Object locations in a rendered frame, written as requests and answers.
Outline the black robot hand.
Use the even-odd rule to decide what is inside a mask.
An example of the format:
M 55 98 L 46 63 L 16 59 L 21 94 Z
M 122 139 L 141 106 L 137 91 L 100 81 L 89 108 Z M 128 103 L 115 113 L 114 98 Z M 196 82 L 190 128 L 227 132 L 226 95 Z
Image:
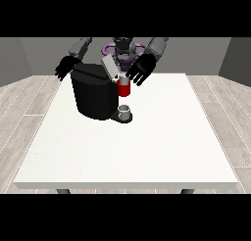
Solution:
M 55 69 L 56 76 L 63 80 L 66 75 L 71 72 L 75 65 L 80 63 L 80 59 L 73 56 L 65 56 L 61 61 L 59 66 Z
M 156 68 L 156 58 L 153 54 L 142 54 L 125 74 L 137 86 L 140 86 Z

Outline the red pod holder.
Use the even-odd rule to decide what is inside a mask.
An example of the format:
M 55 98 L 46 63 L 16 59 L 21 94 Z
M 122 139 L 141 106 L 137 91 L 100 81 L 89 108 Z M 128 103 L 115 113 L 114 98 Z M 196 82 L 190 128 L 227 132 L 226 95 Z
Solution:
M 121 97 L 126 97 L 130 94 L 130 81 L 127 84 L 121 84 L 121 82 L 117 81 L 118 95 Z

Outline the pale grey machine lid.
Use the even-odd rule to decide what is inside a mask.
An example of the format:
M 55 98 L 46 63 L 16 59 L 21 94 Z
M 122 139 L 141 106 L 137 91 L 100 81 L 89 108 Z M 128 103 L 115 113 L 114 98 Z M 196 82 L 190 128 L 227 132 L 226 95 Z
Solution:
M 107 55 L 101 59 L 101 64 L 104 67 L 108 77 L 114 79 L 119 73 L 119 69 L 114 62 L 114 59 L 111 55 Z

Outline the black coffee machine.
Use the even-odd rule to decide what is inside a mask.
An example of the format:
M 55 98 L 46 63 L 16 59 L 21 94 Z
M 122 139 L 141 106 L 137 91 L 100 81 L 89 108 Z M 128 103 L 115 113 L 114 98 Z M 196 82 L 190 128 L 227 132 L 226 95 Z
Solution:
M 118 85 L 107 75 L 102 65 L 76 64 L 71 80 L 78 111 L 93 120 L 132 121 L 132 113 L 124 119 L 119 112 Z

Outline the small grey cup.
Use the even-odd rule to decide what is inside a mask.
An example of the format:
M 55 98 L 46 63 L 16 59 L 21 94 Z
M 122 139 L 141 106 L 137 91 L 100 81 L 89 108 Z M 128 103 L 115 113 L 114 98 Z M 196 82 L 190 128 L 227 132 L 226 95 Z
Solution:
M 130 108 L 128 105 L 120 105 L 118 107 L 119 111 L 119 119 L 122 121 L 126 121 L 130 117 Z

